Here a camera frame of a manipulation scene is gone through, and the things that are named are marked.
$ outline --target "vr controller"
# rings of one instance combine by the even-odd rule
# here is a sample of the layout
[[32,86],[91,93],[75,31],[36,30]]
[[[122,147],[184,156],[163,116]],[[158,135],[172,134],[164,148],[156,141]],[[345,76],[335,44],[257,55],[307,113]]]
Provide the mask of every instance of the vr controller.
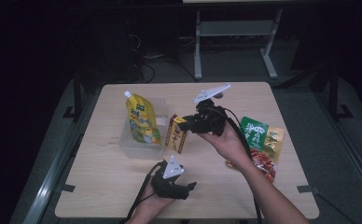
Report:
[[196,105],[197,114],[183,117],[186,122],[179,123],[182,131],[190,130],[193,133],[213,132],[220,136],[224,132],[225,121],[228,116],[220,105],[215,106],[211,99],[200,101]]

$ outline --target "white controller part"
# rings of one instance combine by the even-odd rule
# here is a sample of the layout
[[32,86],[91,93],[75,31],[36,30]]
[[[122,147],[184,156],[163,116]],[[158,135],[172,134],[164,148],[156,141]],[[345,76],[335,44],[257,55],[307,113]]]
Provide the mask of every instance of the white controller part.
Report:
[[181,166],[175,160],[175,157],[172,156],[167,162],[166,169],[163,173],[163,179],[168,179],[176,175],[181,175],[182,173],[184,173],[184,169],[181,168]]
[[199,93],[199,95],[193,99],[193,103],[198,103],[200,101],[203,101],[203,100],[207,100],[219,93],[221,93],[222,91],[226,90],[230,88],[230,84],[227,83],[225,86],[221,86],[221,87],[216,87],[216,88],[212,88],[212,89],[209,89],[209,90],[201,90],[201,93]]

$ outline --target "forearm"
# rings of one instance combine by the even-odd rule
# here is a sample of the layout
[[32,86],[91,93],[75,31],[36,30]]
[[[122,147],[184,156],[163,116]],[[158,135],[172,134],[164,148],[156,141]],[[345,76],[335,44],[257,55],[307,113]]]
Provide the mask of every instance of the forearm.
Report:
[[269,223],[309,223],[300,210],[259,171],[251,160],[243,158],[243,162],[239,160],[237,163]]

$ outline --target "wooden table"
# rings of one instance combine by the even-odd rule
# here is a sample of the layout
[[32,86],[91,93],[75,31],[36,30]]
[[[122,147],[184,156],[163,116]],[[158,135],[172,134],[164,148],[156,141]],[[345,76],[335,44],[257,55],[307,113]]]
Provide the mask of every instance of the wooden table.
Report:
[[[264,82],[234,82],[222,99],[213,99],[233,111],[239,119],[247,116],[285,130],[285,138],[274,185],[307,217],[319,211],[311,192],[299,193],[297,186],[308,182],[289,137],[272,90]],[[126,116],[123,92],[131,91],[147,98],[164,97],[169,115],[195,113],[192,99],[200,92],[224,83],[172,83],[107,85],[103,88],[90,119],[55,213],[58,217],[126,217],[146,173],[156,161],[136,161],[126,157],[119,147]],[[253,196],[243,176],[225,166],[225,160],[199,136],[188,133],[181,155],[166,149],[184,165],[179,185],[197,181],[186,200],[165,209],[162,218],[254,218]]]

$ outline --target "right hand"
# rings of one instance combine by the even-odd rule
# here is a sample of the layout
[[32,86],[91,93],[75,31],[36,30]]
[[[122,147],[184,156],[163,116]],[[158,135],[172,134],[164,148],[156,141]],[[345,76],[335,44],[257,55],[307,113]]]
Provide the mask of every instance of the right hand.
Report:
[[234,164],[249,160],[239,136],[227,121],[221,136],[214,133],[198,133],[198,136],[209,142],[219,155]]

